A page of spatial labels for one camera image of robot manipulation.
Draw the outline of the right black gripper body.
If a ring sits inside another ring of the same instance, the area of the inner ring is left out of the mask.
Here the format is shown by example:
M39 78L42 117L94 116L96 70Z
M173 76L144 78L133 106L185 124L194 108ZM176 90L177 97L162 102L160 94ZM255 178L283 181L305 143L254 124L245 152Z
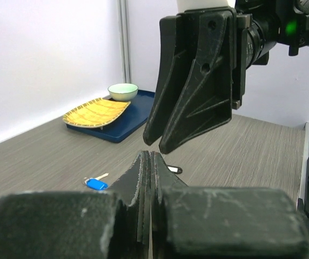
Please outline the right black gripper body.
M236 16L236 68L233 70L232 108L238 110L245 94L248 29L252 16L238 12Z

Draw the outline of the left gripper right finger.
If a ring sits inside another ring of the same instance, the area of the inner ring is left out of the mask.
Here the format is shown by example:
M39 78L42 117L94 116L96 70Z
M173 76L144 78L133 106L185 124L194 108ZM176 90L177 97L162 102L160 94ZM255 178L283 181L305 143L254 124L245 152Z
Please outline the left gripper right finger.
M263 187L188 186L151 153L154 258L307 258L292 199Z

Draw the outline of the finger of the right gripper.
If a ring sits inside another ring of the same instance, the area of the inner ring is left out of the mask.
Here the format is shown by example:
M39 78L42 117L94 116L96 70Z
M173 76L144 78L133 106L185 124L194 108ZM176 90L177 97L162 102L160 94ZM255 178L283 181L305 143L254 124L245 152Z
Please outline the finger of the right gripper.
M198 22L196 55L159 143L163 154L231 120L234 12L203 12Z
M188 118L184 111L192 104L183 96L190 79L200 76L197 58L199 16L181 13L160 20L160 68L154 102L143 133L152 145L181 146L200 135L199 117Z

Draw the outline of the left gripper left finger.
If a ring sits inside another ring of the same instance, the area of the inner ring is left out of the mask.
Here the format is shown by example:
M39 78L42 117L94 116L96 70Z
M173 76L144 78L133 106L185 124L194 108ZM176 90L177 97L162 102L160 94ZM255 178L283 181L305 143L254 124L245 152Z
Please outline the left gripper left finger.
M150 153L100 192L0 197L0 258L147 258Z

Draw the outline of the black tagged key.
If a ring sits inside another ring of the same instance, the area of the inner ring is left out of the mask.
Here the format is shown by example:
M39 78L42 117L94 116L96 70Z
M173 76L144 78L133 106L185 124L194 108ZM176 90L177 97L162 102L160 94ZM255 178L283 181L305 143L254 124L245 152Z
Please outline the black tagged key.
M183 172L180 167L167 165L167 168L174 174L181 174Z

